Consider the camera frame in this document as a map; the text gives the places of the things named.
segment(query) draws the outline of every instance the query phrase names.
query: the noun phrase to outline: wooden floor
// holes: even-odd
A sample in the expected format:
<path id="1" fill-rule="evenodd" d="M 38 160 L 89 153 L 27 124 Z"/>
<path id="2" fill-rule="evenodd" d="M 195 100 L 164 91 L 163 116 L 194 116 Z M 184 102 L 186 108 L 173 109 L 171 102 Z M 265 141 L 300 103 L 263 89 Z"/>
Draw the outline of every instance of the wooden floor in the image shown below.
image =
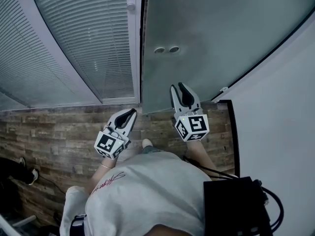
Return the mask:
<path id="1" fill-rule="evenodd" d="M 186 145 L 172 127 L 173 111 L 141 114 L 138 106 L 71 107 L 0 112 L 0 157 L 19 160 L 28 168 L 55 183 L 63 192 L 73 185 L 83 185 L 99 166 L 102 157 L 94 150 L 99 130 L 110 116 L 121 109 L 136 107 L 138 118 L 129 138 L 131 144 L 119 161 L 141 151 L 141 142 L 149 138 L 165 151 L 183 155 Z M 210 133 L 203 144 L 220 171 L 234 173 L 232 134 L 225 104 L 202 104 L 208 114 Z M 26 216 L 35 214 L 39 225 L 55 224 L 54 212 L 63 211 L 64 194 L 53 183 L 39 178 L 29 186 L 18 185 Z"/>

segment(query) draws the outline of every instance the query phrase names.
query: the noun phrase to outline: leg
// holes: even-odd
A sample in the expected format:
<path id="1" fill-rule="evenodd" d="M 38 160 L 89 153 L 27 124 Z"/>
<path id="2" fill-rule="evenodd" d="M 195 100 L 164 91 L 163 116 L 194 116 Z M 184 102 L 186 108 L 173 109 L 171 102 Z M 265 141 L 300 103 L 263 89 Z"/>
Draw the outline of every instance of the leg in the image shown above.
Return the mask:
<path id="1" fill-rule="evenodd" d="M 153 152 L 161 152 L 162 150 L 153 147 L 153 144 L 151 143 L 151 141 L 149 139 L 144 139 L 142 141 L 142 154 L 149 154 L 149 153 L 153 153 Z"/>
<path id="2" fill-rule="evenodd" d="M 0 158 L 1 173 L 4 176 L 12 176 L 16 180 L 30 184 L 34 180 L 34 175 L 23 165 L 6 158 Z"/>

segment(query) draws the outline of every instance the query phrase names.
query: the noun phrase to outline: white wall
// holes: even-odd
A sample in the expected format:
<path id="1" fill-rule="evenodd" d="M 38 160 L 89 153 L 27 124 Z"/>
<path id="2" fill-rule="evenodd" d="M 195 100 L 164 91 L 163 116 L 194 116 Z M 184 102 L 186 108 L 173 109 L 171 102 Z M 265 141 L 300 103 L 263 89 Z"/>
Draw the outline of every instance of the white wall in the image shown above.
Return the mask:
<path id="1" fill-rule="evenodd" d="M 241 176 L 260 179 L 284 205 L 275 235 L 315 229 L 315 16 L 275 55 L 231 88 Z M 279 209 L 268 206 L 271 220 Z"/>

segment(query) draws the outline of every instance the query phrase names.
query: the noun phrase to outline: person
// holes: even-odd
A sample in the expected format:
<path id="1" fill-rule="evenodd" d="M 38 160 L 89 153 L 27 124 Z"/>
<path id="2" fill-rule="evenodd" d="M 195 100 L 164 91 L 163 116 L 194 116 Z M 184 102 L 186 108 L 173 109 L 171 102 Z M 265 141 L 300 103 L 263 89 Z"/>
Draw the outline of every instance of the person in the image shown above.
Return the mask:
<path id="1" fill-rule="evenodd" d="M 28 171 L 23 157 L 20 158 L 19 163 L 0 157 L 0 181 L 9 176 L 32 185 L 38 179 L 38 171 L 36 169 Z"/>
<path id="2" fill-rule="evenodd" d="M 85 187 L 66 193 L 60 235 L 86 214 L 86 236 L 204 235 L 203 182 L 199 168 L 142 142 L 143 152 L 120 165 L 105 158 Z M 216 169 L 200 141 L 187 142 L 187 157 Z"/>

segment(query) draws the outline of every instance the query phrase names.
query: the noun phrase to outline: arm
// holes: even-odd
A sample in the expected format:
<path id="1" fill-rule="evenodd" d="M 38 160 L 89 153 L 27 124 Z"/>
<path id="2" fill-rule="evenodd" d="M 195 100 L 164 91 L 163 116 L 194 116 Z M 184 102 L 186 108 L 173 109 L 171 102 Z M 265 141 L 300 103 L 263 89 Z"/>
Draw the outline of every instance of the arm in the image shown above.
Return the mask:
<path id="1" fill-rule="evenodd" d="M 188 148 L 189 158 L 197 161 L 203 167 L 209 168 L 211 170 L 217 170 L 214 163 L 208 156 L 205 148 L 203 147 L 201 141 L 187 142 L 187 148 Z M 213 173 L 204 169 L 202 169 L 202 171 L 204 171 L 206 174 L 210 174 L 215 177 L 219 176 L 217 173 Z"/>
<path id="2" fill-rule="evenodd" d="M 91 179 L 87 182 L 86 186 L 85 186 L 85 191 L 86 193 L 88 193 L 89 195 L 92 193 L 92 191 L 94 190 L 94 188 L 96 187 L 96 185 L 98 184 L 98 182 L 101 180 L 101 178 L 107 173 L 109 172 L 112 168 L 114 168 L 116 166 L 117 163 L 117 159 L 118 157 L 116 157 L 115 160 L 109 159 L 109 158 L 105 158 L 102 163 L 100 164 L 100 166 L 98 167 L 98 169 L 96 170 L 96 172 L 94 173 L 94 175 L 91 177 Z"/>

